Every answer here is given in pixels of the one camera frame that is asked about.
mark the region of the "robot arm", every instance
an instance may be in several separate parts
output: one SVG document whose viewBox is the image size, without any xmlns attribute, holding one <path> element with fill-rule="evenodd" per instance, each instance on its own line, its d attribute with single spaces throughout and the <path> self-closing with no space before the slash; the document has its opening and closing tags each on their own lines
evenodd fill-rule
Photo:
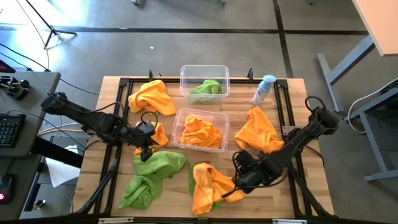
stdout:
<svg viewBox="0 0 398 224">
<path fill-rule="evenodd" d="M 293 156 L 301 152 L 305 145 L 322 134 L 333 134 L 337 130 L 339 120 L 326 108 L 316 107 L 311 112 L 306 127 L 293 129 L 285 138 L 282 149 L 270 154 L 261 152 L 258 159 L 254 159 L 247 151 L 238 152 L 233 158 L 236 168 L 233 177 L 235 189 L 248 194 L 261 184 L 271 184 L 282 175 Z"/>
<path fill-rule="evenodd" d="M 135 128 L 114 114 L 90 111 L 68 100 L 64 93 L 49 93 L 41 104 L 42 110 L 49 114 L 64 115 L 83 125 L 88 134 L 95 133 L 107 144 L 116 145 L 123 141 L 141 147 L 141 160 L 146 161 L 152 155 L 150 147 L 157 144 L 151 136 L 155 128 L 150 122 L 141 121 Z"/>
</svg>

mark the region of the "orange cloth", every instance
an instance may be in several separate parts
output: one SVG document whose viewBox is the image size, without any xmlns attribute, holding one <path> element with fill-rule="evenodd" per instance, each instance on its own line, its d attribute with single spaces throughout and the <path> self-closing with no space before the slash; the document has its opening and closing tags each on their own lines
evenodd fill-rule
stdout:
<svg viewBox="0 0 398 224">
<path fill-rule="evenodd" d="M 151 138 L 158 143 L 157 146 L 152 147 L 152 152 L 155 152 L 156 150 L 160 149 L 161 147 L 165 146 L 167 143 L 169 143 L 169 139 L 167 136 L 164 134 L 164 128 L 163 125 L 160 123 L 157 123 L 157 126 L 155 128 L 155 134 L 151 136 Z M 139 155 L 141 153 L 141 147 L 138 147 L 136 151 L 134 152 L 134 155 Z"/>
<path fill-rule="evenodd" d="M 235 141 L 241 149 L 248 143 L 265 153 L 277 151 L 284 145 L 283 141 L 278 140 L 275 128 L 258 106 L 249 111 L 248 121 L 235 135 Z"/>
<path fill-rule="evenodd" d="M 181 134 L 181 144 L 202 146 L 218 149 L 221 141 L 221 131 L 214 125 L 193 116 L 187 116 L 185 130 Z"/>
<path fill-rule="evenodd" d="M 224 176 L 213 166 L 202 162 L 193 167 L 193 178 L 195 179 L 195 191 L 193 192 L 192 212 L 201 215 L 210 212 L 214 202 L 226 200 L 229 203 L 236 202 L 243 198 L 240 190 L 235 191 L 230 196 L 222 198 L 234 189 L 232 178 Z"/>
<path fill-rule="evenodd" d="M 162 115 L 175 114 L 171 97 L 166 94 L 166 86 L 162 80 L 155 80 L 141 85 L 138 92 L 129 96 L 131 112 L 137 113 L 145 108 L 147 111 L 158 111 Z"/>
</svg>

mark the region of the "concrete floor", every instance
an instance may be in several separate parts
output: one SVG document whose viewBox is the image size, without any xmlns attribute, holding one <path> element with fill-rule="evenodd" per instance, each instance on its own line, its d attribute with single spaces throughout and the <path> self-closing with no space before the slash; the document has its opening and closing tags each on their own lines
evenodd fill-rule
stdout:
<svg viewBox="0 0 398 224">
<path fill-rule="evenodd" d="M 351 1 L 315 0 L 312 6 L 307 2 L 279 0 L 284 29 L 366 30 Z M 272 0 L 228 0 L 225 7 L 218 5 L 217 0 L 147 0 L 139 7 L 130 0 L 32 0 L 32 3 L 55 26 L 277 29 Z M 2 2 L 0 8 L 4 9 L 0 14 L 2 23 L 29 22 L 18 5 Z M 60 72 L 66 81 L 93 92 L 100 91 L 105 75 L 147 75 L 149 70 L 178 75 L 185 64 L 226 65 L 234 77 L 246 76 L 251 67 L 256 77 L 287 76 L 278 34 L 78 33 L 77 37 L 64 34 L 60 37 L 50 42 L 50 69 Z M 325 53 L 330 67 L 334 67 L 363 38 L 362 35 L 286 35 L 294 78 L 304 78 L 307 93 L 321 97 L 331 108 L 315 54 Z M 2 31 L 0 42 L 47 64 L 40 40 L 31 28 Z M 0 51 L 11 55 L 5 49 Z M 2 56 L 0 59 L 17 66 Z M 15 59 L 40 70 L 20 57 Z M 396 78 L 397 70 L 398 58 L 381 58 L 377 50 L 371 52 L 337 84 L 344 107 Z M 58 90 L 87 108 L 95 107 L 96 96 L 64 83 L 60 83 Z M 49 116 L 49 119 L 60 123 L 58 117 Z M 335 213 L 343 218 L 397 223 L 398 178 L 373 184 L 364 181 L 364 175 L 379 172 L 367 137 L 340 123 L 334 135 L 322 136 L 319 142 Z M 63 192 L 54 189 L 51 194 L 60 191 Z M 55 209 L 54 215 L 68 212 L 69 198 L 59 198 L 63 209 Z"/>
</svg>

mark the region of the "wooden tabletop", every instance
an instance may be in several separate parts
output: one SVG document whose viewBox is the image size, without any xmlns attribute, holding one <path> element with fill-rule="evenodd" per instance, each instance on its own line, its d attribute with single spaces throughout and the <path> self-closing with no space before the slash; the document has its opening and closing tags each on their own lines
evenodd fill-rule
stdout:
<svg viewBox="0 0 398 224">
<path fill-rule="evenodd" d="M 398 55 L 398 0 L 353 2 L 380 55 Z"/>
<path fill-rule="evenodd" d="M 104 77 L 97 108 L 104 107 L 115 101 L 119 79 L 120 77 Z M 304 105 L 304 99 L 307 97 L 304 81 L 302 79 L 288 79 L 288 83 L 296 125 L 304 127 L 308 124 L 308 116 L 310 114 Z M 134 84 L 133 92 L 137 91 L 140 85 L 141 83 Z M 192 108 L 227 114 L 230 118 L 228 148 L 221 154 L 209 154 L 206 152 L 191 151 L 189 149 L 182 150 L 169 143 L 161 150 L 184 153 L 188 162 L 173 176 L 173 178 L 163 180 L 162 196 L 155 199 L 147 210 L 135 210 L 133 208 L 118 208 L 122 194 L 134 176 L 134 166 L 132 163 L 134 147 L 125 144 L 123 146 L 118 181 L 114 193 L 112 216 L 194 217 L 191 209 L 192 196 L 188 192 L 188 164 L 192 162 L 210 161 L 214 163 L 216 169 L 224 175 L 233 176 L 234 174 L 231 158 L 233 152 L 240 150 L 235 143 L 234 136 L 246 123 L 246 115 L 252 108 L 251 100 L 257 89 L 257 84 L 231 84 L 231 93 L 225 98 L 222 105 L 187 105 L 185 104 L 184 98 L 179 93 L 178 83 L 166 83 L 166 87 L 167 93 L 172 97 L 177 109 Z M 280 93 L 284 106 L 285 100 L 283 99 L 283 91 L 280 91 Z M 280 137 L 278 111 L 273 89 L 266 97 L 261 108 L 276 128 Z M 113 109 L 108 108 L 105 112 L 112 113 Z M 130 113 L 129 122 L 131 124 L 136 124 L 140 114 L 141 113 Z M 285 111 L 284 114 L 286 116 L 285 120 L 288 121 L 287 112 Z M 169 139 L 174 125 L 174 119 L 175 116 L 159 116 L 159 122 L 164 125 L 166 135 Z M 319 150 L 317 141 L 312 141 L 309 145 Z M 105 144 L 100 142 L 92 145 L 86 150 L 73 199 L 75 211 L 86 202 L 98 185 L 105 147 Z M 314 152 L 306 149 L 303 151 L 302 157 L 308 188 L 324 206 L 325 210 L 333 213 L 322 160 Z M 302 211 L 304 211 L 301 193 L 299 192 L 298 194 L 300 195 L 300 207 Z M 104 195 L 108 195 L 108 188 L 105 188 Z M 101 211 L 105 203 L 106 197 L 103 197 Z M 204 215 L 204 217 L 292 218 L 294 217 L 294 213 L 289 181 L 286 179 L 283 183 L 268 189 L 256 189 L 250 194 L 245 195 L 244 199 L 235 203 L 225 202 L 221 204 L 219 209 Z"/>
</svg>

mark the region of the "green towel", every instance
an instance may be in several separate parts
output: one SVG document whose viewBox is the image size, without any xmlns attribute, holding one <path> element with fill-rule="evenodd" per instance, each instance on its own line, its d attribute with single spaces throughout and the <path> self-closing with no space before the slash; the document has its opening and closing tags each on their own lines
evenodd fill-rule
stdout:
<svg viewBox="0 0 398 224">
<path fill-rule="evenodd" d="M 223 94 L 223 89 L 221 84 L 216 80 L 205 80 L 202 85 L 194 88 L 190 94 Z M 210 104 L 213 102 L 214 98 L 205 96 L 189 96 L 187 100 L 189 104 Z"/>
<path fill-rule="evenodd" d="M 146 162 L 134 156 L 136 175 L 124 191 L 119 208 L 147 209 L 162 195 L 162 179 L 172 177 L 186 161 L 183 154 L 167 151 L 155 152 Z"/>
<path fill-rule="evenodd" d="M 189 165 L 189 172 L 188 172 L 188 189 L 189 189 L 189 193 L 191 195 L 193 195 L 193 192 L 195 191 L 195 186 L 196 186 L 196 182 L 195 179 L 193 178 L 193 167 L 195 167 L 197 164 L 202 163 L 202 162 L 196 162 L 193 164 Z M 213 203 L 213 206 L 211 206 L 210 211 L 214 211 L 217 208 L 219 208 L 221 205 L 221 202 L 215 202 Z"/>
</svg>

